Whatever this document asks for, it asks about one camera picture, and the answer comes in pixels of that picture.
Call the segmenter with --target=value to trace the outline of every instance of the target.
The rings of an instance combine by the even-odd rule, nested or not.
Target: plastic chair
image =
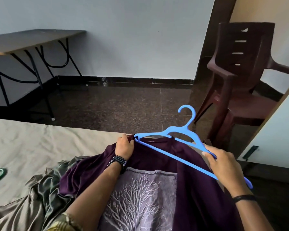
[[[264,69],[289,74],[289,66],[276,63],[271,56],[274,23],[220,23],[217,45],[208,68],[213,71],[210,89],[195,123],[214,103],[217,113],[208,139],[213,146],[227,148],[235,124],[259,126],[276,102],[254,96]]]

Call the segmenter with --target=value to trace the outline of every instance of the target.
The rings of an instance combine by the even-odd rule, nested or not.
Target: blue hanger
[[[191,118],[184,126],[182,126],[182,127],[170,126],[170,127],[168,127],[166,130],[164,130],[164,131],[162,131],[162,132],[135,134],[135,135],[134,135],[135,141],[136,141],[137,143],[140,143],[140,144],[142,144],[142,145],[145,145],[145,146],[147,146],[147,147],[150,147],[151,149],[153,149],[153,150],[155,150],[155,151],[158,151],[158,152],[160,152],[160,153],[163,153],[163,154],[165,154],[165,155],[167,155],[167,156],[169,156],[169,157],[171,157],[171,158],[173,158],[173,159],[176,159],[176,160],[178,160],[178,161],[180,161],[180,162],[182,162],[182,163],[184,163],[184,164],[186,164],[186,165],[188,165],[188,166],[190,166],[190,167],[192,167],[192,168],[194,168],[194,169],[196,169],[196,170],[198,170],[198,171],[200,171],[200,172],[203,172],[204,174],[206,174],[206,175],[208,175],[208,176],[210,176],[210,177],[212,177],[212,178],[214,178],[214,179],[216,179],[216,180],[218,180],[217,177],[216,177],[213,173],[211,173],[211,172],[209,172],[209,171],[206,171],[206,170],[204,170],[203,168],[200,168],[200,167],[198,167],[198,166],[196,166],[196,165],[194,165],[194,164],[192,164],[192,163],[190,163],[190,162],[188,162],[188,161],[186,161],[186,160],[183,160],[183,159],[181,159],[180,157],[177,157],[177,156],[172,155],[172,154],[170,154],[170,153],[168,153],[168,152],[166,152],[166,151],[163,151],[163,150],[161,150],[161,149],[159,149],[159,148],[157,148],[157,147],[154,147],[154,146],[152,146],[152,145],[150,145],[150,144],[147,144],[147,143],[144,143],[144,142],[140,141],[141,138],[147,137],[147,136],[152,136],[152,135],[159,135],[159,136],[165,136],[165,137],[171,138],[171,136],[169,135],[170,132],[178,132],[178,133],[185,134],[185,135],[189,136],[192,140],[194,140],[195,144],[190,143],[190,142],[187,142],[187,141],[184,141],[184,140],[181,140],[181,139],[178,139],[178,138],[175,138],[175,140],[177,140],[177,141],[179,141],[179,142],[181,142],[181,143],[185,143],[185,144],[187,144],[187,145],[190,145],[190,146],[192,146],[192,147],[198,148],[198,149],[201,150],[201,151],[208,152],[208,153],[210,153],[210,154],[216,159],[216,155],[213,154],[212,152],[210,152],[209,150],[207,150],[207,149],[204,147],[204,144],[201,142],[201,140],[200,140],[200,138],[198,137],[198,135],[196,135],[196,133],[194,133],[194,132],[192,132],[192,131],[190,131],[190,130],[188,129],[189,124],[192,123],[192,121],[195,119],[195,116],[196,116],[196,112],[195,112],[194,108],[193,108],[192,106],[190,106],[190,105],[185,104],[185,105],[182,105],[182,106],[179,108],[178,113],[180,113],[183,108],[189,108],[189,109],[192,111],[192,118]],[[248,180],[248,179],[245,178],[245,177],[244,177],[244,179],[245,179],[245,182],[246,182],[247,186],[248,186],[250,189],[252,189],[252,188],[253,188],[253,185],[251,184],[250,180]]]

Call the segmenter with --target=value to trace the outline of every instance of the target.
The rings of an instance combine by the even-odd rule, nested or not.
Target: person's left hand
[[[127,135],[123,134],[122,137],[117,139],[116,155],[128,160],[134,151],[134,140],[128,141]]]

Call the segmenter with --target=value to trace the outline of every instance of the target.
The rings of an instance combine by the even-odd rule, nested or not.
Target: table
[[[8,78],[12,81],[15,82],[20,82],[20,83],[39,83],[39,86],[42,90],[44,99],[46,101],[47,104],[47,108],[49,111],[49,115],[51,117],[51,119],[54,121],[54,114],[52,112],[52,109],[50,107],[48,98],[47,98],[47,94],[45,92],[45,90],[43,89],[43,84],[41,81],[41,78],[39,76],[39,72],[37,70],[37,67],[35,65],[34,59],[32,57],[32,55],[30,54],[30,52],[27,50],[29,47],[35,47],[36,51],[38,52],[39,56],[41,57],[42,61],[44,62],[46,68],[48,69],[49,73],[51,74],[51,76],[54,78],[53,73],[51,72],[50,68],[63,68],[65,67],[69,61],[71,60],[71,62],[73,63],[75,69],[77,70],[77,72],[79,73],[79,75],[82,77],[81,72],[79,71],[79,69],[77,68],[75,62],[73,61],[70,53],[69,53],[69,45],[68,45],[68,38],[74,35],[78,35],[81,33],[85,33],[86,31],[84,30],[50,30],[50,29],[34,29],[34,30],[28,30],[28,31],[21,31],[21,32],[13,32],[13,33],[8,33],[8,34],[1,34],[0,35],[0,55],[8,55],[10,54],[12,57],[14,57],[17,61],[19,61],[26,69],[28,69],[36,78],[36,81],[22,81],[19,79],[15,79],[12,78],[4,73],[2,73],[0,71],[0,87],[6,102],[6,105],[9,106],[9,100],[8,97],[6,95],[6,91],[1,79],[1,76]],[[61,41],[61,39],[66,39],[66,45],[64,45]],[[48,64],[45,60],[45,56],[44,56],[44,50],[43,50],[43,46],[42,44],[48,43],[48,42],[52,42],[52,41],[58,41],[63,49],[66,52],[66,62],[64,65],[62,66],[52,66],[50,64]],[[23,60],[21,60],[16,54],[15,52],[17,50],[23,50],[27,56],[30,59],[30,62],[32,64],[32,68],[30,66],[28,66],[25,62],[23,62]]]

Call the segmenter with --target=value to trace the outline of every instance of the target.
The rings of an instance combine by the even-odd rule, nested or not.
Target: white tree print
[[[171,230],[156,203],[157,190],[158,183],[149,181],[146,175],[133,178],[111,194],[104,212],[105,221],[119,231]]]

